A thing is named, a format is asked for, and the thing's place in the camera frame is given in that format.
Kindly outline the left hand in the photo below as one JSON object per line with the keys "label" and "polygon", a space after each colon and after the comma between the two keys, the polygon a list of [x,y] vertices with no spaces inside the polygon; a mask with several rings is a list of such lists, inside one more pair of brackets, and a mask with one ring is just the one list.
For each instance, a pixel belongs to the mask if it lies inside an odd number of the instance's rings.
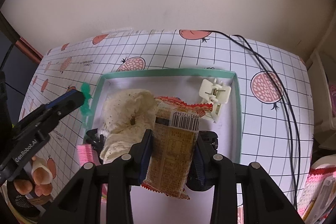
{"label": "left hand", "polygon": [[17,178],[14,180],[15,189],[21,195],[27,195],[32,190],[38,197],[48,196],[52,192],[52,180],[56,177],[56,166],[49,158],[47,161],[37,156],[32,157],[31,178]]}

